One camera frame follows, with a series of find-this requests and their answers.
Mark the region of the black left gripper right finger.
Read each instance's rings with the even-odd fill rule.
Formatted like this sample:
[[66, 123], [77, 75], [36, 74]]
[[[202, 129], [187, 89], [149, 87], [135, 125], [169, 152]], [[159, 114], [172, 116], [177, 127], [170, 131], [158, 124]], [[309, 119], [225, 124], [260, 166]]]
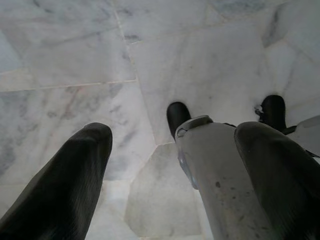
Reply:
[[239, 155], [276, 240], [320, 238], [320, 165], [280, 131], [259, 122], [234, 132]]

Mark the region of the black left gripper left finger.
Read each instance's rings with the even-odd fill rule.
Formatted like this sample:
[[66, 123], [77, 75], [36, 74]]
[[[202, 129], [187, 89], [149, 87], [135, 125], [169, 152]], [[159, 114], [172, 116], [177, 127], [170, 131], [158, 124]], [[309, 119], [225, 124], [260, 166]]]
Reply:
[[1, 239], [85, 239], [112, 145], [111, 129], [98, 122], [71, 136], [1, 218]]

